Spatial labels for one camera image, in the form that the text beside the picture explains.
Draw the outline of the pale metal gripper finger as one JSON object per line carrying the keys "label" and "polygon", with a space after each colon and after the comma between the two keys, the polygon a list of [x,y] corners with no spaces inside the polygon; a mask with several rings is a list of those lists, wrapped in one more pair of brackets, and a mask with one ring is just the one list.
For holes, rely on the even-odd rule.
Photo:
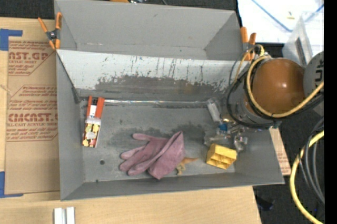
{"label": "pale metal gripper finger", "polygon": [[208,99],[206,101],[206,106],[208,108],[208,111],[211,115],[212,120],[214,122],[220,122],[221,121],[220,112],[218,110],[216,102],[213,99]]}
{"label": "pale metal gripper finger", "polygon": [[204,137],[204,144],[206,146],[210,146],[213,143],[219,144],[219,145],[229,145],[230,136],[223,135],[223,134],[214,134],[214,135],[206,135]]}

